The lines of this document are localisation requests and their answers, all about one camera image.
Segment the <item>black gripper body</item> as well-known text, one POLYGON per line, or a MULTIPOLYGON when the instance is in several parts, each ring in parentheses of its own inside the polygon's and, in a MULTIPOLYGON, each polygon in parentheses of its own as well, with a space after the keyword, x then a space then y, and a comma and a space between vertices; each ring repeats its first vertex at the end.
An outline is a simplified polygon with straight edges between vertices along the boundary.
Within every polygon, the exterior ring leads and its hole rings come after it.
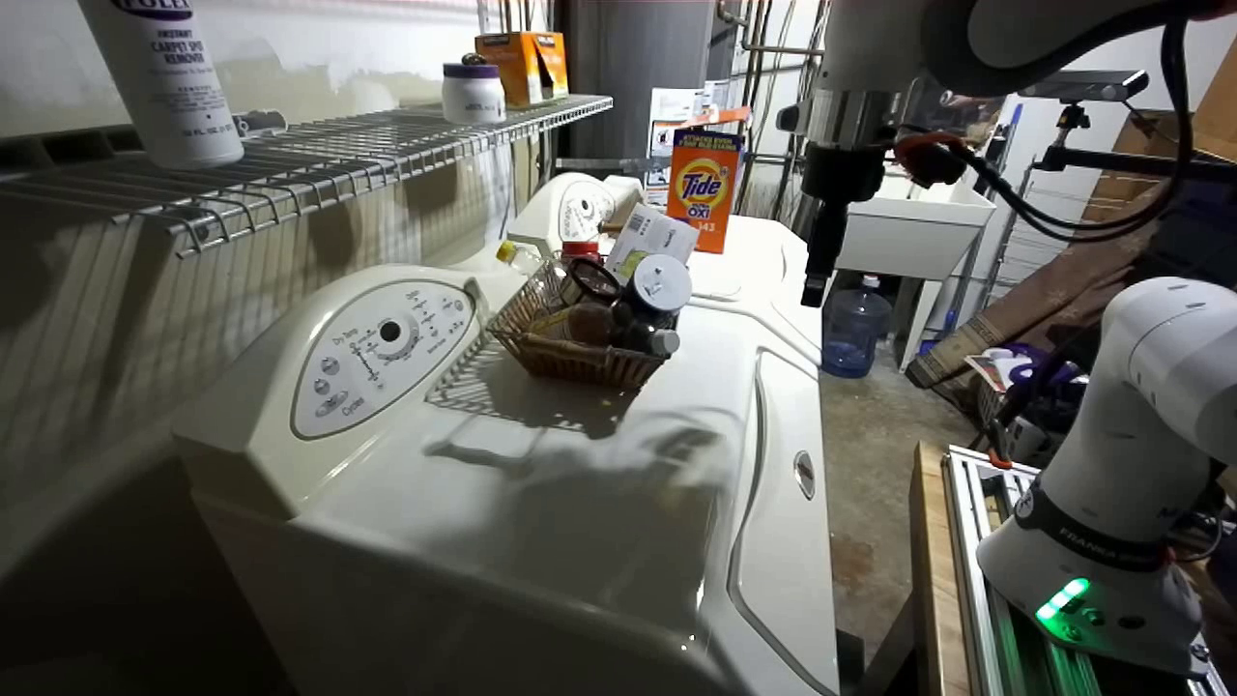
POLYGON ((886 174, 888 98, 864 90, 811 90, 803 124, 803 195, 849 205, 870 203, 886 174))

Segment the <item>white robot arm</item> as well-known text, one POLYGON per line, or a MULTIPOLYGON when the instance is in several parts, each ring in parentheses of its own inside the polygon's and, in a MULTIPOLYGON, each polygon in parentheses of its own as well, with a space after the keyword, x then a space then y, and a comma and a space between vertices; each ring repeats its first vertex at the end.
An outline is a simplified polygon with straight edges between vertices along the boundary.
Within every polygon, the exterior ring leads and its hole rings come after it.
MULTIPOLYGON (((815 307, 847 239, 847 209, 888 157, 933 186, 981 164, 955 139, 909 139, 896 114, 933 78, 962 98, 1020 94, 1103 41, 1151 32, 1177 114, 1192 108, 1187 26, 1235 0, 824 0, 824 65, 807 90, 803 195, 815 203, 801 299, 815 307)), ((977 545, 985 584, 1049 637, 1184 672, 1203 634, 1173 565, 1173 527, 1237 462, 1237 295, 1161 273, 1103 313, 1081 411, 977 545)))

